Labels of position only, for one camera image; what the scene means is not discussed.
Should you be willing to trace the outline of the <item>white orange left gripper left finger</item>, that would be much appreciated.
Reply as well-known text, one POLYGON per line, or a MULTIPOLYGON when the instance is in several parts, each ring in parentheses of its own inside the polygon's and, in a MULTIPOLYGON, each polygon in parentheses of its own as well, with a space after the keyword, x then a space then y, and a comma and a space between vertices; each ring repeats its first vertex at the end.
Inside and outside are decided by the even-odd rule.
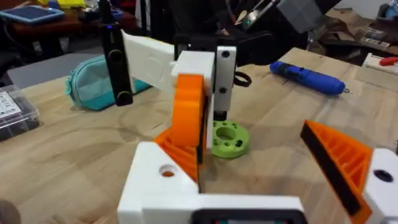
POLYGON ((144 223, 146 196, 194 195, 198 184, 155 142, 137 145, 119 201, 119 223, 144 223))

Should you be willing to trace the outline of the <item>white orange left gripper right finger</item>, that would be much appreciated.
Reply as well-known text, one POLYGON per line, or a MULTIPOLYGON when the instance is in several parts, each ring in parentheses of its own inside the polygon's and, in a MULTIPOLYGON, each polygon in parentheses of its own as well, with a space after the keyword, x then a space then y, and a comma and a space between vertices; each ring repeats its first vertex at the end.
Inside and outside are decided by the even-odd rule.
POLYGON ((350 223, 397 223, 397 153, 307 119, 300 137, 350 223))

